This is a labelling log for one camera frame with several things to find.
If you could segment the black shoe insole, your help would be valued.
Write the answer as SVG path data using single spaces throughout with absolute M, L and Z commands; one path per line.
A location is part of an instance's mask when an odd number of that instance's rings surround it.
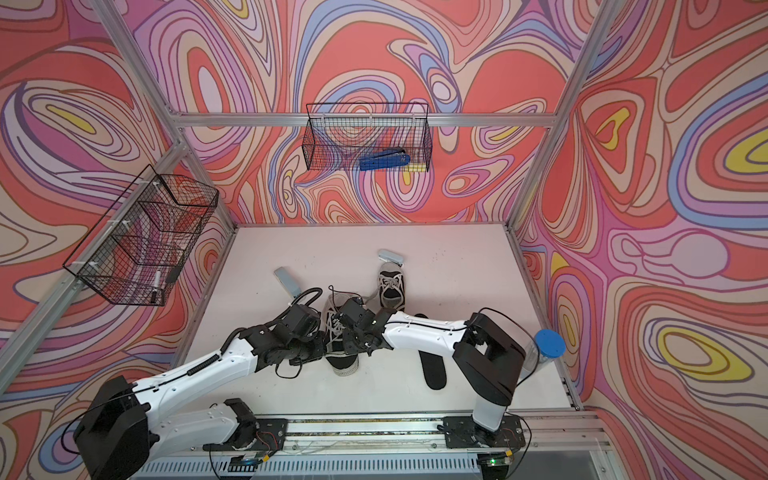
M 420 351 L 422 372 L 427 386 L 431 390 L 442 390 L 447 385 L 447 372 L 444 358 L 440 355 Z

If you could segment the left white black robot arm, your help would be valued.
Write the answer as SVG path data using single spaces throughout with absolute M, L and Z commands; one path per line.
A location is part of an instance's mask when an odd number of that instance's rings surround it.
M 146 462 L 204 445 L 274 453 L 252 410 L 239 398 L 184 412 L 192 401 L 284 361 L 303 365 L 322 357 L 320 314 L 292 304 L 265 324 L 233 330 L 223 345 L 167 372 L 129 382 L 105 382 L 82 416 L 73 439 L 93 479 L 128 479 Z

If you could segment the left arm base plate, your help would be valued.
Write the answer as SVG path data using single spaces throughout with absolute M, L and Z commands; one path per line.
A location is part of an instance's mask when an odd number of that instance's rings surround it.
M 286 418 L 256 418 L 240 422 L 234 433 L 219 443 L 203 445 L 204 451 L 253 451 L 274 454 L 283 449 L 288 420 Z

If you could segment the black white sneaker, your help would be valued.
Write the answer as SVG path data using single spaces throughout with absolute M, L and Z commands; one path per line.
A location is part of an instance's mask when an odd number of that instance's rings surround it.
M 405 309 L 405 277 L 401 266 L 384 263 L 378 273 L 378 298 L 382 308 L 403 311 Z
M 338 306 L 329 297 L 322 311 L 322 331 L 325 335 L 326 353 L 324 359 L 333 372 L 340 377 L 354 374 L 359 368 L 357 354 L 347 354 L 344 347 L 344 325 L 336 317 Z

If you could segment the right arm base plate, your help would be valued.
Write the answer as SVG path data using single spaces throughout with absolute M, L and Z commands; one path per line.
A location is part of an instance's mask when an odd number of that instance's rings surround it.
M 520 418 L 504 416 L 500 427 L 490 431 L 479 426 L 470 415 L 447 416 L 437 424 L 449 449 L 505 448 L 517 451 L 526 445 Z

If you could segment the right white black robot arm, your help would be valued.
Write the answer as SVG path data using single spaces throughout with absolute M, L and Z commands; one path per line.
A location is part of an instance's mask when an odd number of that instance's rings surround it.
M 464 321 L 434 320 L 385 308 L 374 313 L 350 299 L 331 318 L 341 324 L 347 356 L 380 349 L 415 350 L 453 360 L 477 394 L 475 425 L 488 432 L 500 429 L 525 350 L 484 313 L 474 312 Z

